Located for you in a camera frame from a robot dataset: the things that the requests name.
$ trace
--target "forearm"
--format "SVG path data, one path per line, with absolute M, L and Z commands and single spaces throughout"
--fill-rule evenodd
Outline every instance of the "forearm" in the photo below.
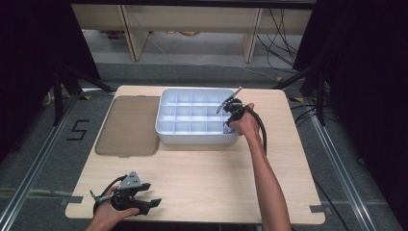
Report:
M 255 185 L 264 228 L 291 230 L 288 208 L 279 182 L 268 162 L 259 134 L 245 136 L 252 157 Z

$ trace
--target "person's left hand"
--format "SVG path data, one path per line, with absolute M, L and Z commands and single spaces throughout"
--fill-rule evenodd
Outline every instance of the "person's left hand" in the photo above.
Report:
M 109 195 L 116 190 L 116 187 L 111 187 L 105 195 Z M 138 208 L 130 208 L 123 211 L 118 211 L 111 205 L 111 201 L 104 201 L 98 206 L 93 219 L 90 222 L 87 230 L 111 230 L 117 225 L 120 221 L 130 216 L 136 215 L 139 213 Z

